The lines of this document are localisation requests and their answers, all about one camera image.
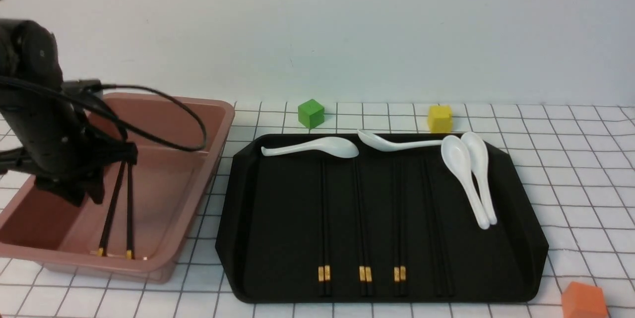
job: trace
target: black chopstick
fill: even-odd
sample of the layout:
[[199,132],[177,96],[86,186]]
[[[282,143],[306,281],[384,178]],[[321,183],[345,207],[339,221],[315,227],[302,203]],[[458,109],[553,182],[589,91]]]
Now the black chopstick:
[[359,166],[357,165],[356,162],[354,166],[355,166],[357,182],[358,182],[359,223],[361,228],[361,242],[362,242],[362,248],[364,253],[364,261],[363,261],[364,275],[363,276],[366,282],[366,294],[367,296],[372,296],[374,295],[374,290],[373,290],[373,273],[371,269],[372,264],[370,262],[370,244],[369,244],[370,236],[368,235],[368,224],[366,220],[366,208],[364,204],[365,201],[364,201],[364,193],[362,190],[363,186],[361,182],[361,173],[359,173]]
[[324,160],[321,162],[322,166],[322,229],[324,245],[322,251],[322,261],[324,263],[324,295],[331,295],[331,264],[329,259],[329,211],[328,211],[328,191],[326,186],[326,164]]
[[108,212],[106,214],[104,229],[102,230],[102,238],[99,241],[99,249],[97,250],[97,255],[107,255],[106,250],[108,250],[108,240],[111,236],[111,229],[113,228],[115,210],[117,207],[117,198],[119,198],[121,182],[123,181],[123,170],[125,166],[126,164],[124,162],[121,162],[120,171],[117,174],[117,181],[115,182],[113,198],[111,198],[111,205],[108,207]]
[[400,227],[399,227],[399,295],[406,296],[408,295],[408,284],[406,281],[406,266],[407,266],[407,254],[408,254],[408,246],[406,245],[408,239],[406,237],[406,216],[408,215],[408,210],[406,207],[406,175],[401,166],[399,168],[399,175],[401,177],[401,181],[399,183],[399,206],[400,206],[400,216],[399,219]]
[[361,197],[361,184],[359,182],[359,173],[358,173],[358,162],[357,159],[353,159],[353,178],[354,178],[354,187],[355,193],[353,194],[354,198],[354,206],[355,206],[355,224],[356,224],[356,233],[357,233],[357,242],[358,242],[358,259],[359,259],[359,293],[361,296],[366,296],[367,293],[367,285],[366,285],[366,261],[364,254],[364,232],[363,226],[361,222],[361,210],[360,210],[360,197]]
[[399,251],[401,246],[399,245],[399,180],[397,180],[397,163],[396,160],[392,163],[392,259],[393,259],[393,280],[394,280],[394,295],[401,295],[401,275],[399,267],[401,262],[399,260]]
[[427,184],[427,188],[424,187],[424,190],[428,191],[428,219],[429,219],[429,228],[431,235],[431,248],[435,249],[433,251],[433,263],[436,262],[435,267],[438,269],[438,275],[444,275],[445,280],[437,277],[435,279],[436,282],[441,284],[441,288],[437,287],[436,293],[438,296],[442,296],[443,293],[440,291],[442,289],[445,291],[447,296],[454,296],[454,281],[452,278],[452,270],[451,264],[449,261],[449,254],[447,253],[447,243],[446,237],[443,230],[443,224],[440,223],[441,213],[438,206],[435,204],[435,198],[433,198],[433,180],[431,176],[428,175],[427,163],[424,159],[420,162],[422,176],[425,176],[427,180],[424,180],[424,183]]
[[[320,175],[322,176],[322,166],[324,164],[320,162]],[[319,296],[324,296],[326,288],[324,284],[324,178],[320,181],[320,195],[319,195],[319,243],[317,246],[318,259],[317,259],[317,293]]]
[[126,258],[134,259],[134,226],[133,226],[133,190],[132,163],[127,164],[127,228],[126,228]]

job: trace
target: black tray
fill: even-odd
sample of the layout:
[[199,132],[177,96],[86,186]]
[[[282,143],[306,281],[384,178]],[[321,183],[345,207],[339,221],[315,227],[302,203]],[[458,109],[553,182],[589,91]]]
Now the black tray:
[[[488,144],[499,223],[481,230],[438,146],[383,153],[344,134],[359,157],[260,152],[324,136],[264,135],[234,156],[216,250],[240,300],[526,302],[537,294],[549,246],[508,154]],[[319,282],[323,253],[328,283]],[[360,266],[371,267],[372,282],[360,282]]]

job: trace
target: orange cube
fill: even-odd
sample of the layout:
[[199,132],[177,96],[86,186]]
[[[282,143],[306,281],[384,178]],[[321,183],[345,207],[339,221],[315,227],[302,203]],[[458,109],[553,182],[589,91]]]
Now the orange cube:
[[562,294],[565,318],[606,318],[608,311],[602,289],[580,282],[571,282]]

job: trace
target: white grid tablecloth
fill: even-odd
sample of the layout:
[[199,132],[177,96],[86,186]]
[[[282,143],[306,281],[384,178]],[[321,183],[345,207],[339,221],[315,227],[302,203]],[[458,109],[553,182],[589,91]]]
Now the white grid tablecloth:
[[[635,108],[452,105],[454,130],[473,130],[511,154],[550,244],[538,296],[528,304],[248,305],[224,277],[214,244],[232,156],[266,133],[309,133],[299,103],[235,103],[218,175],[167,284],[98,279],[0,258],[3,317],[80,318],[560,318],[569,282],[603,288],[612,318],[635,317]],[[324,104],[311,133],[427,132],[435,104]],[[0,150],[20,146],[0,121]],[[0,210],[27,176],[0,179]]]

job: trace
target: white ceramic spoon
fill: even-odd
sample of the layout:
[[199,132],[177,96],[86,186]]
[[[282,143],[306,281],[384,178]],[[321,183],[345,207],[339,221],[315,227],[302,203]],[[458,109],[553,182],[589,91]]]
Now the white ceramic spoon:
[[485,142],[474,132],[463,133],[461,141],[467,146],[472,162],[472,173],[476,177],[478,190],[481,196],[481,203],[491,225],[496,225],[498,219],[494,212],[492,204],[492,195],[490,194],[490,183],[487,179],[488,153]]
[[272,157],[301,151],[318,150],[340,158],[354,158],[359,155],[359,150],[353,142],[341,137],[322,137],[313,141],[295,144],[281,148],[261,147],[262,155]]
[[383,152],[394,152],[401,150],[410,150],[412,148],[420,148],[420,147],[430,147],[430,146],[440,146],[441,141],[418,141],[418,142],[406,142],[406,143],[395,143],[385,140],[384,138],[379,137],[378,135],[368,132],[367,130],[359,129],[358,136],[361,141],[378,151]]
[[472,211],[474,212],[476,223],[478,223],[480,228],[486,230],[490,227],[490,221],[487,219],[481,200],[478,197],[478,193],[476,193],[474,182],[472,182],[470,153],[467,147],[456,135],[448,135],[443,138],[441,155],[449,171],[454,174],[463,186]]

